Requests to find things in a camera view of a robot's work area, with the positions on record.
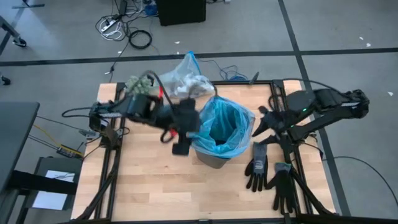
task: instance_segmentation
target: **yellow wire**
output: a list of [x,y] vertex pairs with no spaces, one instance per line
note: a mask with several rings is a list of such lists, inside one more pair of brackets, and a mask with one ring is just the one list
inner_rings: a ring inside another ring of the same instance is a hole
[[36,124],[33,124],[33,126],[37,129],[41,130],[47,137],[49,137],[51,139],[51,141],[53,141],[55,143],[56,146],[61,147],[62,149],[66,150],[66,151],[74,152],[74,153],[78,154],[79,156],[83,157],[83,153],[68,149],[67,147],[64,147],[63,145],[59,144],[53,137],[51,137],[51,135],[48,132],[46,132],[46,130],[42,129],[41,127],[37,126]]

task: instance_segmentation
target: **white plastic bag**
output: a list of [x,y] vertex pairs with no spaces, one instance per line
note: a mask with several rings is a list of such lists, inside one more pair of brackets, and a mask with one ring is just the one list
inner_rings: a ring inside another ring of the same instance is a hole
[[207,77],[201,75],[198,62],[192,51],[185,55],[174,70],[159,78],[171,97],[186,98],[190,96],[194,98],[214,93],[214,86]]

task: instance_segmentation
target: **gray trash can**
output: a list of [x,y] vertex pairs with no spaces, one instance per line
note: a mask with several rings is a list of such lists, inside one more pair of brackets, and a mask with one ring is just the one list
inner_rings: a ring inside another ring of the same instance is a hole
[[197,150],[195,150],[195,152],[196,152],[199,160],[201,160],[204,164],[206,164],[214,169],[220,169],[228,160],[230,160],[230,159],[226,159],[226,158],[221,158],[221,157],[204,154]]

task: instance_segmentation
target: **black box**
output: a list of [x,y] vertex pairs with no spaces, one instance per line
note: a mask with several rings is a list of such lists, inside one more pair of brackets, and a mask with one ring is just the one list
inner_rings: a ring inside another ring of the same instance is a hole
[[206,0],[156,0],[156,5],[162,26],[206,20]]

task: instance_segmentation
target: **clear plastic bag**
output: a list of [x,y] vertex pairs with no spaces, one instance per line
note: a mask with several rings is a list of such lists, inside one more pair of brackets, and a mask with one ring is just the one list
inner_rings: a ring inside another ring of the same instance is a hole
[[200,119],[200,131],[190,134],[195,150],[229,159],[249,147],[255,116],[247,108],[214,96],[200,111]]
[[160,80],[171,97],[194,98],[213,94],[214,87],[209,79],[201,75],[197,60],[192,51],[171,72],[161,75]]

